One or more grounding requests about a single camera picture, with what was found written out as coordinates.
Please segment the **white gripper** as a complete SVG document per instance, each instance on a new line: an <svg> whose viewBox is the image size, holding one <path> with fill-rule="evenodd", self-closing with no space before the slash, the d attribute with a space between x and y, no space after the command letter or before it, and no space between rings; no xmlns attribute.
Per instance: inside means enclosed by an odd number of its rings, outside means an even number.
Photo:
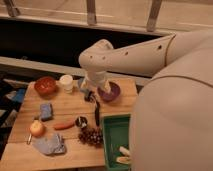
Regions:
<svg viewBox="0 0 213 171"><path fill-rule="evenodd" d="M81 84L82 88L91 89L92 87L100 88L102 91L109 93L111 91L111 87L109 81L106 77L105 71L87 71L85 73L85 77Z"/></svg>

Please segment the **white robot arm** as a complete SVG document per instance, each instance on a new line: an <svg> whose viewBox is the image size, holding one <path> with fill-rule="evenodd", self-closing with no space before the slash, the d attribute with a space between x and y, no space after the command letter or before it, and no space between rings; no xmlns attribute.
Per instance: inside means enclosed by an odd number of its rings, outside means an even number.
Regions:
<svg viewBox="0 0 213 171"><path fill-rule="evenodd" d="M213 29L115 49L100 40L79 56L99 71L148 76L131 114L131 171L213 171Z"/></svg>

